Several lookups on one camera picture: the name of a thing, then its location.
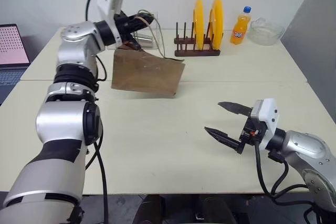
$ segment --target laptop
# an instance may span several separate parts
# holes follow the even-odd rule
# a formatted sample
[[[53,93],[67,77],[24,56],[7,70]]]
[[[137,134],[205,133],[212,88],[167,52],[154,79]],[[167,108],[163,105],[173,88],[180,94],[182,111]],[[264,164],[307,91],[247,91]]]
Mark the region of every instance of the laptop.
[[[30,65],[16,24],[0,25],[0,104]]]

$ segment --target bottle label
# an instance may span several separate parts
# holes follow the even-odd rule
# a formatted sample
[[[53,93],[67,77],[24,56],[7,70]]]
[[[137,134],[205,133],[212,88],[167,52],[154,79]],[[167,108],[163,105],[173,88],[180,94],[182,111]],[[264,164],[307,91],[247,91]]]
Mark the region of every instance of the bottle label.
[[[240,32],[238,32],[238,31],[235,31],[234,36],[235,36],[236,38],[242,38],[242,37],[244,36],[244,33],[240,33]]]

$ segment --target orange soda bottle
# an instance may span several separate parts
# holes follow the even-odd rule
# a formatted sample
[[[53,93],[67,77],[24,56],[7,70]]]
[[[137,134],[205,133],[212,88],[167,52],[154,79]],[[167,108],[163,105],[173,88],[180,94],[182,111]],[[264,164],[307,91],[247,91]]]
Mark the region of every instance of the orange soda bottle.
[[[251,20],[250,12],[251,7],[245,6],[243,12],[239,14],[238,21],[235,27],[233,28],[231,34],[231,40],[230,40],[231,43],[235,45],[242,43],[245,33],[247,31],[247,24]]]

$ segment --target white table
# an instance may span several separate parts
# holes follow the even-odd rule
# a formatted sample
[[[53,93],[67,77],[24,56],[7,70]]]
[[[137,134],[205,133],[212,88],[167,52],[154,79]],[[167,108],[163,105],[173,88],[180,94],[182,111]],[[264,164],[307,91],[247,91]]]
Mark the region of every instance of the white table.
[[[22,80],[53,80],[58,47],[61,43],[61,29],[41,51],[31,66],[22,75]],[[166,56],[174,57],[176,45],[173,44],[175,30],[163,30]],[[262,82],[306,82],[298,66],[283,44],[278,41],[272,46],[261,46],[246,37],[241,45],[229,42],[231,31],[225,31],[222,52],[218,57],[185,58],[185,69],[181,81],[262,81]],[[157,49],[147,52],[159,56]],[[99,54],[104,62],[108,80],[112,80],[114,50]]]
[[[50,84],[21,81],[0,107],[0,190],[10,190],[22,167],[41,150],[35,117]],[[97,93],[110,194],[262,192],[253,148],[247,146],[239,155],[203,129],[209,126],[239,137],[246,117],[225,111],[217,105],[220,101],[252,106],[256,99],[274,97],[279,128],[316,134],[336,154],[336,126],[304,82],[182,82],[175,98],[112,90],[110,84],[102,83]],[[283,166],[267,153],[261,161],[270,188]],[[301,182],[291,168],[280,188]],[[83,193],[101,194],[101,188],[95,161]]]

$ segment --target laptop screen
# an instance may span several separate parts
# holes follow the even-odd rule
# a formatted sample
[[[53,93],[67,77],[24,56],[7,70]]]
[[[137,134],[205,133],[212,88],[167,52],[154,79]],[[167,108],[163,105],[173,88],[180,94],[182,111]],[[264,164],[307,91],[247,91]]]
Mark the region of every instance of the laptop screen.
[[[15,24],[0,25],[0,66],[27,66],[29,60]]]

